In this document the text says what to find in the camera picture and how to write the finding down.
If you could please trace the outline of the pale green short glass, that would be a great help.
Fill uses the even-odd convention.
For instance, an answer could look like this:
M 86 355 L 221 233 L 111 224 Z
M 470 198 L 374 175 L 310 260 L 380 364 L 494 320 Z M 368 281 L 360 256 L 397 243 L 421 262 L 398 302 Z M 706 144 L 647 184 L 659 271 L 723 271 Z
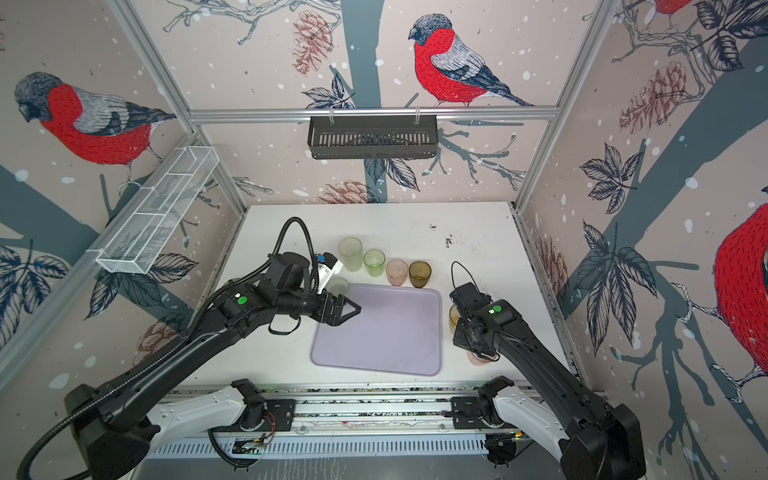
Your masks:
M 325 290 L 333 295 L 347 296 L 350 290 L 350 284 L 344 278 L 333 277 L 326 284 Z

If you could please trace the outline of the pink faceted glass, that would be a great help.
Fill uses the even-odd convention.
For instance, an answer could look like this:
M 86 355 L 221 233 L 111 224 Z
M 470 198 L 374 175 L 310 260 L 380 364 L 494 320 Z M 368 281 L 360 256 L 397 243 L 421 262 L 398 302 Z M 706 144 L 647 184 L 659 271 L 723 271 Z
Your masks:
M 470 363 L 475 366 L 484 366 L 492 363 L 492 360 L 487 360 L 487 359 L 478 357 L 476 354 L 472 352 L 468 352 L 467 357 Z

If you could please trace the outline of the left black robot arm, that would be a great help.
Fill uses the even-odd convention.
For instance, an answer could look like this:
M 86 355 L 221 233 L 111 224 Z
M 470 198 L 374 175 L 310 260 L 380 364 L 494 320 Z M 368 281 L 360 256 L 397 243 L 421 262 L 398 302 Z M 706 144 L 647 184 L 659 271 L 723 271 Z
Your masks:
M 65 408 L 88 477 L 117 479 L 137 466 L 161 432 L 150 410 L 199 367 L 276 316 L 309 317 L 329 326 L 348 320 L 349 299 L 326 289 L 342 268 L 331 253 L 310 259 L 273 254 L 259 269 L 217 290 L 183 333 L 139 364 L 97 387 L 71 390 Z

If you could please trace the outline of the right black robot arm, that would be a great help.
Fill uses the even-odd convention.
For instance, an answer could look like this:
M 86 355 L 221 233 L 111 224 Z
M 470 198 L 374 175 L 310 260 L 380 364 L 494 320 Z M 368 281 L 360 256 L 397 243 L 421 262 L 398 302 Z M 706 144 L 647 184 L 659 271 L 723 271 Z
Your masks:
M 529 399 L 503 376 L 478 391 L 482 418 L 521 429 L 549 452 L 568 479 L 641 479 L 646 474 L 641 426 L 624 404 L 610 405 L 577 379 L 505 300 L 474 283 L 455 288 L 455 346 L 509 360 L 541 396 Z

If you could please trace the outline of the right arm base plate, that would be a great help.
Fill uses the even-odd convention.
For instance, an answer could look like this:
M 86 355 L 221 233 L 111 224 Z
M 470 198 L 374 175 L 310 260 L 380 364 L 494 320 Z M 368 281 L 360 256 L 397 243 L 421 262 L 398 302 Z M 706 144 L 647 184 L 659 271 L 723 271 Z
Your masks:
M 488 420 L 484 417 L 477 397 L 452 397 L 450 407 L 444 410 L 442 415 L 452 421 L 456 430 L 517 429 L 517 426 L 508 422 Z

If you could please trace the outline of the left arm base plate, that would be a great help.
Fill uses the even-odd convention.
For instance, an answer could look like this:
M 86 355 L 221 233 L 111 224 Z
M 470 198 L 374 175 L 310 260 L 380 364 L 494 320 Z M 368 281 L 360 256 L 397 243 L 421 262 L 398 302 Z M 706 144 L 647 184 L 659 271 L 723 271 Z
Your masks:
M 229 426 L 213 428 L 216 433 L 288 432 L 296 410 L 293 399 L 266 399 L 247 404 L 244 412 Z

